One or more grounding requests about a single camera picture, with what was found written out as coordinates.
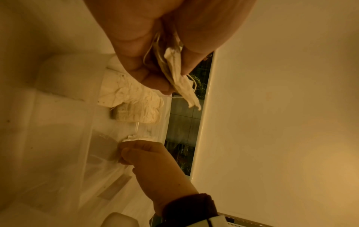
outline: clear plastic bin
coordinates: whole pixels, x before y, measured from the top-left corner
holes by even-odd
[[[117,122],[109,108],[97,105],[113,56],[56,55],[41,66],[21,157],[20,192],[0,210],[1,226],[72,226],[80,209],[82,216],[96,215],[108,202],[96,205],[101,198],[94,196],[125,173],[117,162],[117,143],[136,131],[164,142],[168,122]],[[170,98],[163,115],[169,114],[168,104]]]

